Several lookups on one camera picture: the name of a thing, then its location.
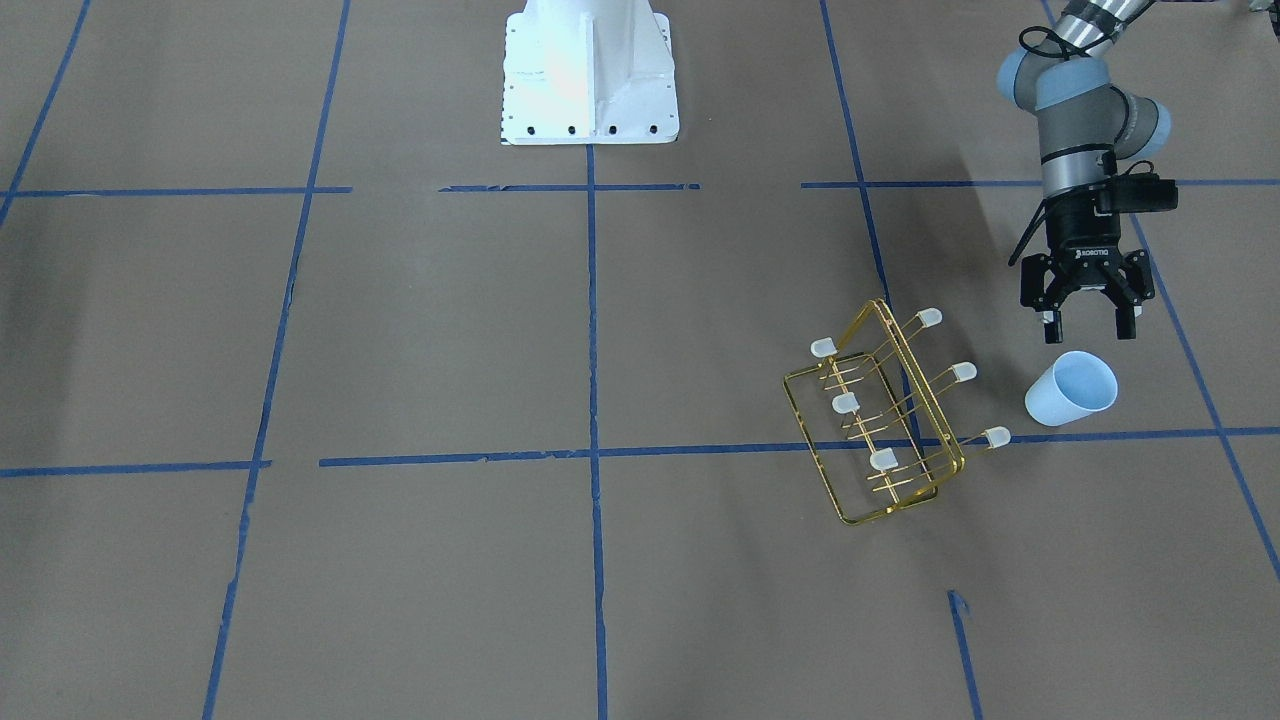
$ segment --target cable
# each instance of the cable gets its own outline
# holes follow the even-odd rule
[[[1048,58],[1051,60],[1070,60],[1071,58],[1087,58],[1089,55],[1089,50],[1093,50],[1094,47],[1102,45],[1103,42],[1115,42],[1115,40],[1120,37],[1120,33],[1124,32],[1126,27],[1133,24],[1134,20],[1140,18],[1143,13],[1149,10],[1156,4],[1156,1],[1157,0],[1148,0],[1147,4],[1143,5],[1140,10],[1134,13],[1132,18],[1120,24],[1115,32],[1103,33],[1102,37],[1094,40],[1093,42],[1085,45],[1084,47],[1076,47],[1075,45],[1071,45],[1061,35],[1059,35],[1057,31],[1044,26],[1032,26],[1024,29],[1018,36],[1018,45],[1020,45],[1023,50],[1030,53],[1032,55],[1037,55],[1039,58]],[[1039,44],[1037,44],[1037,46],[1033,46],[1030,42],[1027,41],[1027,36],[1033,32],[1044,33],[1044,38],[1041,40]],[[1052,42],[1053,45],[1057,45],[1059,53],[1047,53],[1038,47],[1038,45],[1043,45],[1046,42]]]
[[[1155,163],[1152,163],[1151,160],[1138,160],[1137,163],[1134,163],[1134,164],[1132,164],[1132,165],[1129,165],[1129,169],[1128,169],[1128,170],[1125,170],[1125,172],[1124,172],[1124,174],[1126,174],[1126,176],[1132,176],[1132,174],[1133,174],[1133,170],[1134,170],[1134,168],[1137,168],[1138,165],[1147,165],[1147,169],[1148,169],[1149,172],[1152,172],[1152,173],[1155,173],[1155,172],[1156,172],[1156,164],[1155,164]]]

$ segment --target test tube rack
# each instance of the test tube rack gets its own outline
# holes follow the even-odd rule
[[[1012,439],[1009,429],[1000,425],[968,439],[951,430],[938,398],[977,378],[978,368],[957,363],[931,378],[910,346],[919,333],[941,322],[942,313],[929,307],[900,325],[884,300],[870,300],[838,342],[828,337],[810,346],[817,365],[783,378],[791,411],[831,503],[846,525],[877,520],[933,500],[942,483],[964,470],[966,451],[983,447],[986,452]],[[870,350],[854,351],[854,347]],[[814,441],[796,400],[796,383],[801,382],[818,383],[823,397],[831,398],[842,442]],[[929,434],[922,433],[925,428]],[[819,447],[865,456],[869,471],[860,479],[870,492],[870,511],[846,512]]]

